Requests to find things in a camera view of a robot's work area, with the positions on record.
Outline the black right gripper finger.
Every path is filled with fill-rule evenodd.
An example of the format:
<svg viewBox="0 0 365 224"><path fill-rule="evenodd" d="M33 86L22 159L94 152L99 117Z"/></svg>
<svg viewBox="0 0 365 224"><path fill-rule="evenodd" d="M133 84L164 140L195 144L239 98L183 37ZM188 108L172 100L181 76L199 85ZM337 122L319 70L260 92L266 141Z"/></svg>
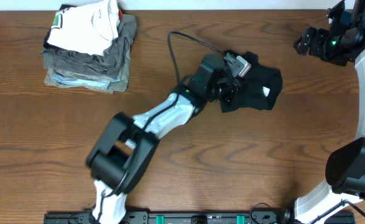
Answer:
<svg viewBox="0 0 365 224"><path fill-rule="evenodd" d="M310 38L309 37L299 37L293 44L293 48L297 51L299 55L306 56L309 49Z"/></svg>
<svg viewBox="0 0 365 224"><path fill-rule="evenodd" d="M312 37L315 36L315 34L316 34L316 28L307 27L302 34L302 40L310 40Z"/></svg>

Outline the black t-shirt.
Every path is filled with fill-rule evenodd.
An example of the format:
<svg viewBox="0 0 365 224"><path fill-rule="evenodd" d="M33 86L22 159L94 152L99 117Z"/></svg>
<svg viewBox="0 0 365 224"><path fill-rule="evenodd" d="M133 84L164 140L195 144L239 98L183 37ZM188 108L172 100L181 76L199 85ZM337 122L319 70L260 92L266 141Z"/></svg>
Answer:
<svg viewBox="0 0 365 224"><path fill-rule="evenodd" d="M240 108L272 110L283 87L281 71L261 65L255 53L246 52L241 57L251 64L251 68L243 77L234 103L231 106L221 103L221 111L228 113Z"/></svg>

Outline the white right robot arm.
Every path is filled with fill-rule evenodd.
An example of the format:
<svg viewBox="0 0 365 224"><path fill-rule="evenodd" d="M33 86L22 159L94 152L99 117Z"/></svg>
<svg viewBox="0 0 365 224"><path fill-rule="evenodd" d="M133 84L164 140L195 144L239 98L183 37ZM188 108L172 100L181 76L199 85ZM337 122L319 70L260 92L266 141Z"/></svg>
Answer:
<svg viewBox="0 0 365 224"><path fill-rule="evenodd" d="M332 152L325 179L306 195L296 198L279 215L279 223L354 223L347 206L358 210L365 201L365 0L351 12L344 1L328 9L329 29L308 27L293 47L324 62L345 66L354 63L359 81L359 118L354 141Z"/></svg>

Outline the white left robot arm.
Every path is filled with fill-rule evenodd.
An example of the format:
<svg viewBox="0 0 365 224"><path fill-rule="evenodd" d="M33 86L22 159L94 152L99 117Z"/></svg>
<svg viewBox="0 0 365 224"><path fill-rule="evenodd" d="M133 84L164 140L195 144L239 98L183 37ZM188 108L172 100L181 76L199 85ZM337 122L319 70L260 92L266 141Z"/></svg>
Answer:
<svg viewBox="0 0 365 224"><path fill-rule="evenodd" d="M93 222L119 223L126 214L127 195L144 175L160 140L197 116L208 102L232 105L240 89L226 78L192 78L148 112L114 115L86 158L97 193Z"/></svg>

